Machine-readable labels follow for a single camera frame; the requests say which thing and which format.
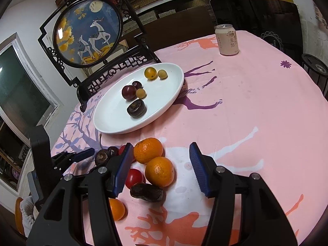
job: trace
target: white oval dish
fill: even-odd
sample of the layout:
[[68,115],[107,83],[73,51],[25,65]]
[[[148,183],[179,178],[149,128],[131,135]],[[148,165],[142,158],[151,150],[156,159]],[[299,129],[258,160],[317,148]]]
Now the white oval dish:
[[[164,69],[168,77],[159,77],[150,81],[144,75],[147,67],[157,71]],[[127,113],[132,101],[122,97],[122,88],[139,81],[147,96],[143,99],[147,111],[140,118],[133,118]],[[101,98],[93,114],[93,124],[101,133],[124,134],[138,130],[160,117],[177,98],[184,81],[180,66],[172,63],[158,63],[144,66],[115,83]]]

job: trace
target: chair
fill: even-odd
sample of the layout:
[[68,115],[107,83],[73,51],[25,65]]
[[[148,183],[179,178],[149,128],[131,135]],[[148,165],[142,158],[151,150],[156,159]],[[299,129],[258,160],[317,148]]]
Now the chair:
[[[307,73],[310,75],[310,70],[313,71],[316,75],[318,75],[317,86],[321,89],[322,94],[324,94],[327,82],[328,82],[328,67],[318,58],[310,54],[302,54],[303,64],[302,67],[305,69],[307,66]],[[325,82],[324,87],[321,88],[320,79],[323,79]]]
[[302,65],[303,39],[294,3],[282,0],[210,0],[216,21],[270,43]]
[[23,216],[22,212],[20,210],[20,203],[23,199],[21,197],[18,197],[16,199],[16,204],[15,204],[15,222],[16,222],[16,228],[20,234],[25,236],[24,233],[24,228],[23,228]]

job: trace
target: cherry tomato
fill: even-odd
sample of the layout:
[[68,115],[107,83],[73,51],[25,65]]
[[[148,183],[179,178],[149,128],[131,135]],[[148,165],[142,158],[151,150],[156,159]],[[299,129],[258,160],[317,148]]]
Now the cherry tomato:
[[125,145],[122,145],[122,146],[120,147],[120,149],[118,150],[118,154],[119,154],[119,155],[122,154],[122,152],[124,151],[125,146],[126,146],[126,144],[125,144]]
[[125,186],[130,189],[134,184],[142,183],[144,181],[143,174],[138,169],[130,169],[125,181]]
[[122,145],[120,149],[118,150],[118,154],[121,155],[122,152],[124,151],[125,145]]
[[133,100],[136,96],[136,91],[137,89],[132,85],[124,86],[122,89],[122,96],[128,101]]

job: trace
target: date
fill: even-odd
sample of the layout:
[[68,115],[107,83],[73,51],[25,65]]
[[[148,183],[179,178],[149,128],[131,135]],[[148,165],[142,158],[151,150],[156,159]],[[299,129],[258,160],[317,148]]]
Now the date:
[[164,191],[162,188],[151,184],[137,183],[131,187],[130,195],[133,198],[143,199],[149,202],[160,202],[163,199]]

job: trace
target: window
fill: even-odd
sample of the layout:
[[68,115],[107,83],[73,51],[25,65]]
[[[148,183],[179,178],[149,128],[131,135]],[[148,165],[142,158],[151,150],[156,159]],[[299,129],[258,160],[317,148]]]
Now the window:
[[30,150],[29,131],[44,125],[58,104],[51,98],[17,34],[0,44],[0,179],[18,190]]

